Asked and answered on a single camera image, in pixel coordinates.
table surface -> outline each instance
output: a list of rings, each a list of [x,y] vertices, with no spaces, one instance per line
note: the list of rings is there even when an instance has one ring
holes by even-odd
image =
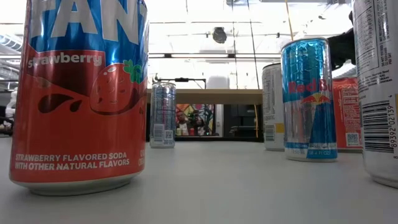
[[[147,147],[146,168],[108,192],[41,197],[8,179],[0,139],[0,223],[397,223],[398,190],[373,182],[360,154],[336,163],[288,161],[250,142]]]

blue and silver can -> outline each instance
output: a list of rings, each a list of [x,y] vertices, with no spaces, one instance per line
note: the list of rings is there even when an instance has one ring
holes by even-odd
[[[296,40],[282,49],[282,91],[287,158],[335,161],[336,126],[326,39]]]
[[[175,145],[175,85],[157,82],[150,97],[150,146],[173,148]]]

blue can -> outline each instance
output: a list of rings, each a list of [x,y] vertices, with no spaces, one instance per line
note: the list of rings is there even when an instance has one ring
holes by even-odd
[[[326,39],[296,40],[282,49],[282,91],[287,158],[335,161],[336,126]]]

colorful poster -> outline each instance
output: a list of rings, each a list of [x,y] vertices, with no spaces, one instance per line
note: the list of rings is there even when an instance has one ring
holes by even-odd
[[[178,136],[213,135],[214,105],[178,104],[175,123]]]

aluminum can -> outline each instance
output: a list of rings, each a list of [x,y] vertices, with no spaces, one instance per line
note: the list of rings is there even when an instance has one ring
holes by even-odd
[[[280,63],[267,65],[262,69],[262,115],[266,150],[285,151]]]
[[[173,148],[175,145],[175,85],[157,82],[152,85],[150,101],[150,146]]]
[[[288,159],[337,158],[329,45],[301,39],[282,49],[285,153]]]
[[[334,78],[336,140],[339,152],[362,152],[361,110],[356,77]]]
[[[181,130],[181,128],[177,128],[177,129],[176,129],[175,135],[176,135],[176,136],[181,136],[181,135],[182,135],[182,130]]]
[[[398,188],[398,1],[353,1],[364,165]]]
[[[88,194],[144,169],[146,15],[143,0],[27,1],[14,183]]]

